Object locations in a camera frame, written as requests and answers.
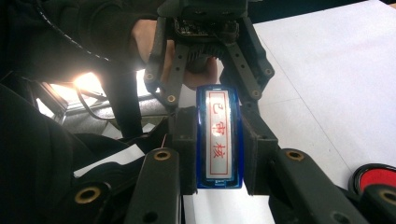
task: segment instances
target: human hand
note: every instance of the human hand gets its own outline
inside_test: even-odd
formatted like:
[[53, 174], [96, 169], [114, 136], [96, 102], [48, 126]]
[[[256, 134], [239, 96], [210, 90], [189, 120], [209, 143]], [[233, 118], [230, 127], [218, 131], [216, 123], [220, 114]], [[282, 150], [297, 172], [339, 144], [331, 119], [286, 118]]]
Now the human hand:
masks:
[[[131, 31], [131, 37], [136, 42], [140, 57], [145, 63], [149, 61], [149, 55], [154, 43], [156, 26], [156, 21], [139, 20]], [[175, 43], [173, 40], [168, 40], [165, 60], [163, 63], [163, 75], [161, 77], [162, 82], [166, 82], [169, 78], [174, 56]], [[193, 73], [186, 69], [184, 72], [183, 83], [192, 90], [195, 90], [198, 86], [214, 84], [218, 79], [217, 72], [218, 68], [216, 59], [211, 57], [208, 58], [203, 72]]]

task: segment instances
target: white label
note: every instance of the white label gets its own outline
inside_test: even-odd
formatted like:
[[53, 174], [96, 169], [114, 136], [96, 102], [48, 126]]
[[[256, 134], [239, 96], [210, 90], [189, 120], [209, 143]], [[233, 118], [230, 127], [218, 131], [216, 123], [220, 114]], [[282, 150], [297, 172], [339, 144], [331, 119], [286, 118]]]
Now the white label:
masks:
[[206, 178], [232, 176], [231, 110], [227, 91], [206, 92]]

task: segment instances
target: red circular object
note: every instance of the red circular object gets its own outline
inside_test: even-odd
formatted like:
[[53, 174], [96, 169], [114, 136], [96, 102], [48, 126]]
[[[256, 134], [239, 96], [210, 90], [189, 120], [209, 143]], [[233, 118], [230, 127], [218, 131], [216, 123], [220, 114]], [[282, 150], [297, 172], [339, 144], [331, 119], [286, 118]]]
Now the red circular object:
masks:
[[373, 184], [384, 184], [396, 188], [396, 172], [383, 168], [375, 168], [361, 175], [361, 191]]

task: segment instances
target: white table surface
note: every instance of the white table surface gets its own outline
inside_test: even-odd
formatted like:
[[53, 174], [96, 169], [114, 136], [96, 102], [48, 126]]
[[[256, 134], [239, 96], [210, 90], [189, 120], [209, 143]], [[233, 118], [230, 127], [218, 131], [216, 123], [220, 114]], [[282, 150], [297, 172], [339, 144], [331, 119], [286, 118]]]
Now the white table surface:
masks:
[[[307, 152], [343, 188], [363, 164], [396, 166], [396, 9], [366, 1], [255, 28], [276, 70], [260, 110], [281, 147]], [[268, 197], [246, 189], [185, 199], [188, 223], [274, 223]]]

